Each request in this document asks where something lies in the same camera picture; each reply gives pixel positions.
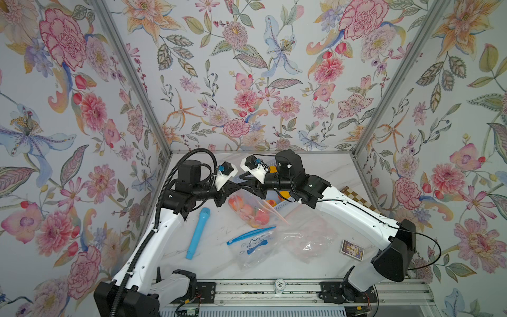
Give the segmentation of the yellow peach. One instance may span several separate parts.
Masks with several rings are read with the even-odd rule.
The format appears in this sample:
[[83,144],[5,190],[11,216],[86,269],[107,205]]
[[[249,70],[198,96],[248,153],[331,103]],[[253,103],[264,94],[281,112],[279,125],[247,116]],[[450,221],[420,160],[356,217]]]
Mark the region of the yellow peach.
[[276,206],[279,204],[279,202],[274,199],[267,199],[265,202],[268,203],[273,208],[276,208]]

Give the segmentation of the clear blue-zipper zip bag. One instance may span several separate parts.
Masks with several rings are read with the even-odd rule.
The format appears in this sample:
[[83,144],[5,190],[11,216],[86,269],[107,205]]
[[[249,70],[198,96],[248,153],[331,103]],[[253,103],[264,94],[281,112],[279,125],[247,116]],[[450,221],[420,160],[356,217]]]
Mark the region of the clear blue-zipper zip bag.
[[279,242],[276,226],[256,229],[227,242],[234,261],[242,268],[253,268],[272,255]]

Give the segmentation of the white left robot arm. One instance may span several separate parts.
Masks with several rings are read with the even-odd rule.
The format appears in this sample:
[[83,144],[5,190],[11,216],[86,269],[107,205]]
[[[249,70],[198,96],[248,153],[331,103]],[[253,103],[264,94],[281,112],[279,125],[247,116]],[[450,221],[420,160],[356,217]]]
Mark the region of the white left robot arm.
[[174,270],[161,276],[160,262],[172,235],[183,225],[198,202],[212,199],[221,206],[236,189],[231,182],[238,169],[215,159],[211,174],[201,177],[202,162],[184,157],[162,185],[149,229],[111,282],[101,282],[94,300],[101,316],[159,316],[171,303],[185,305],[198,297],[195,273]]

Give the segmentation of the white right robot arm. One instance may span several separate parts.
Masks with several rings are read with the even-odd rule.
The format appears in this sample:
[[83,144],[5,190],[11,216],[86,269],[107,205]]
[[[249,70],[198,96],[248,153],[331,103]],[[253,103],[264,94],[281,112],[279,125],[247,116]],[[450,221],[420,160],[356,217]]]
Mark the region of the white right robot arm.
[[307,173],[301,157],[292,150],[277,153],[275,166],[277,171],[271,173],[261,155],[244,158],[241,185],[259,198],[268,191],[287,191],[296,202],[335,217],[378,249],[369,261],[348,270],[341,289],[365,292],[384,280],[404,281],[416,249],[412,222],[397,222],[364,208],[327,180]]

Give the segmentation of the clear pink-zipper zip bag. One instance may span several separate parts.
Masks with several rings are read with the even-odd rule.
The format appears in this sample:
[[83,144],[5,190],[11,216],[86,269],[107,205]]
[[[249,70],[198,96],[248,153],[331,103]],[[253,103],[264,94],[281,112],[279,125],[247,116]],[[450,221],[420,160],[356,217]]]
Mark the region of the clear pink-zipper zip bag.
[[232,194],[242,196],[245,203],[248,204],[248,211],[243,214],[237,214],[241,220],[253,229],[260,229],[271,226],[289,226],[289,222],[285,219],[281,210],[266,209],[261,206],[261,199],[246,190],[240,190]]

